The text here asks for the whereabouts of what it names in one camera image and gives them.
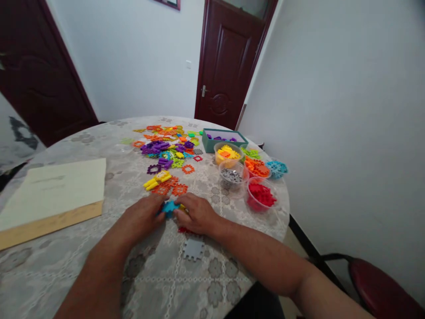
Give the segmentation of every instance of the left hand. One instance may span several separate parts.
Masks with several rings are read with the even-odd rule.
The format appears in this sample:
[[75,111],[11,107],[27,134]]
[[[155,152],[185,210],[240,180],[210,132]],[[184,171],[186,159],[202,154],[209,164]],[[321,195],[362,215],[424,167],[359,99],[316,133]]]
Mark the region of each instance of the left hand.
[[125,210],[104,238],[132,249],[164,222],[165,213],[156,214],[167,199],[167,196],[158,194],[143,197]]

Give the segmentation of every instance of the teal plastic box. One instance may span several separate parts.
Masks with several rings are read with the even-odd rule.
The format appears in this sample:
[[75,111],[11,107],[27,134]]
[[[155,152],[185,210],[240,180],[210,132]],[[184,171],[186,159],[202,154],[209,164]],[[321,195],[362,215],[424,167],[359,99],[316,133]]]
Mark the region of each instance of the teal plastic box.
[[204,145],[206,153],[214,153],[214,145],[217,143],[225,142],[222,140],[214,140],[214,137],[218,136],[227,140],[235,138],[237,142],[229,141],[229,144],[236,145],[237,147],[240,147],[244,144],[248,144],[248,141],[245,139],[245,137],[243,137],[243,135],[238,131],[205,128],[202,134],[202,144]]

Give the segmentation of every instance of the cup of red pieces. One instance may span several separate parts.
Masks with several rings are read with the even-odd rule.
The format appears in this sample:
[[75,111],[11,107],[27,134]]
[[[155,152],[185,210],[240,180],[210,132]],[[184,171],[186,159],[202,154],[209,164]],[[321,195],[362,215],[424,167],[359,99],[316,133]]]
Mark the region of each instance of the cup of red pieces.
[[256,213],[265,213],[278,204],[276,188],[265,179],[252,177],[248,180],[246,201]]

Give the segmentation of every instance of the round table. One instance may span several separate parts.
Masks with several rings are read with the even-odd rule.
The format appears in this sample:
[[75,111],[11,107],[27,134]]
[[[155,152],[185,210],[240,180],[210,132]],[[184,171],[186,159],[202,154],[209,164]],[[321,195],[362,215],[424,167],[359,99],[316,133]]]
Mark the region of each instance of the round table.
[[[92,247],[127,207],[147,195],[143,184],[152,176],[146,171],[157,159],[141,155],[139,149],[121,144],[121,140],[145,140],[143,133],[133,130],[158,124],[182,125],[185,132],[226,129],[183,117],[138,117],[108,122],[76,133],[39,153],[8,184],[0,197],[0,210],[22,183],[28,169],[106,157],[101,216],[0,252],[2,318],[54,316]],[[204,151],[201,138],[195,148]],[[178,168],[170,169],[170,173],[188,185],[189,192],[208,199],[221,216],[283,241],[289,223],[289,197],[283,179],[273,182],[280,192],[280,207],[265,215],[254,214],[248,210],[244,198],[220,187],[214,154],[204,153],[201,157],[200,162],[186,160],[195,168],[194,173],[185,175]],[[167,220],[132,250],[121,292],[125,319],[223,318],[255,282],[231,254],[206,237],[201,260],[182,258],[187,235],[177,230],[175,221]]]

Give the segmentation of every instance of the wooden door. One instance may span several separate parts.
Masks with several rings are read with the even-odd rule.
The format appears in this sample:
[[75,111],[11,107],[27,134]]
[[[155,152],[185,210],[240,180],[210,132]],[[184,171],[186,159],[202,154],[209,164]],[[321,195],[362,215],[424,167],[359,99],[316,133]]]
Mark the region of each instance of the wooden door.
[[41,141],[98,124],[44,0],[1,0],[0,91]]
[[[230,3],[260,3],[253,14]],[[207,0],[195,118],[235,129],[277,0]]]

